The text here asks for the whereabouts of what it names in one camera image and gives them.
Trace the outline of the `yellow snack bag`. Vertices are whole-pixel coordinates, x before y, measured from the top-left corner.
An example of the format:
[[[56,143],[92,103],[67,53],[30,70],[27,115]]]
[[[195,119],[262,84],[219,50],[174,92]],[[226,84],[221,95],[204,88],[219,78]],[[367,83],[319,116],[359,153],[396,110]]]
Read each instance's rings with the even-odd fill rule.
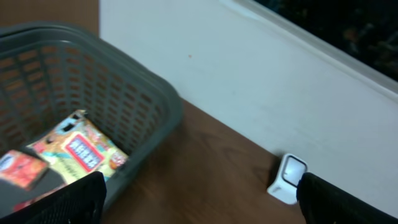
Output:
[[[66,184],[99,171],[105,180],[128,159],[88,118],[86,111],[76,110],[40,139],[27,145]]]

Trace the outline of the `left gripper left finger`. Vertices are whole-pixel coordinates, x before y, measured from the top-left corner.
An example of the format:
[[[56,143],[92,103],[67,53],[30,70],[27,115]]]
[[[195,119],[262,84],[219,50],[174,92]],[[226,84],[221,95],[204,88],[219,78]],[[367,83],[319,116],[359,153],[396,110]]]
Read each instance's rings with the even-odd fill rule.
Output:
[[[101,172],[93,172],[1,218],[1,224],[99,224],[106,198]]]

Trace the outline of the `brown chocolate bar wrapper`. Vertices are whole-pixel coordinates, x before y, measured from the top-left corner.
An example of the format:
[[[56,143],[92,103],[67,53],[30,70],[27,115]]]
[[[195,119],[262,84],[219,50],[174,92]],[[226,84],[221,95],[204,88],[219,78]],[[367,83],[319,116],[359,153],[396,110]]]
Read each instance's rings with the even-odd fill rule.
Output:
[[[37,201],[39,201],[39,200],[41,200],[41,199],[53,194],[54,192],[64,188],[65,186],[66,186],[66,184],[61,184],[58,187],[56,187],[56,188],[54,188],[54,189],[52,189],[52,190],[50,190],[50,191],[48,191],[48,192],[46,192],[46,193],[44,193],[42,195],[39,195],[39,196],[37,196],[35,198],[32,198],[30,200],[26,200],[24,202],[18,203],[17,205],[14,206],[13,211],[17,212],[19,210],[22,210],[23,208],[26,208],[26,207],[32,205],[33,203],[36,203]]]

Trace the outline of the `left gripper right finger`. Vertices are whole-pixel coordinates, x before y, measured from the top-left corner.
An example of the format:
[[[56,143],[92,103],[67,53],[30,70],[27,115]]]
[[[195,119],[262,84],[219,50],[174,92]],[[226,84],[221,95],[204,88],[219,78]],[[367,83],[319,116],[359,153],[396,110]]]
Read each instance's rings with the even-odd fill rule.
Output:
[[[310,172],[299,181],[296,198],[307,224],[397,224],[397,218]]]

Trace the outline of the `small orange snack packet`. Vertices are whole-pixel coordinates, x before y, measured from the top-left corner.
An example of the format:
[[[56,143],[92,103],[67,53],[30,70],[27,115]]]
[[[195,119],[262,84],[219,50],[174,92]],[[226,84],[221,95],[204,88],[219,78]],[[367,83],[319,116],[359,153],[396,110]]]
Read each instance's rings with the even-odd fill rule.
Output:
[[[49,165],[41,159],[10,150],[1,157],[1,180],[30,190],[48,168]]]

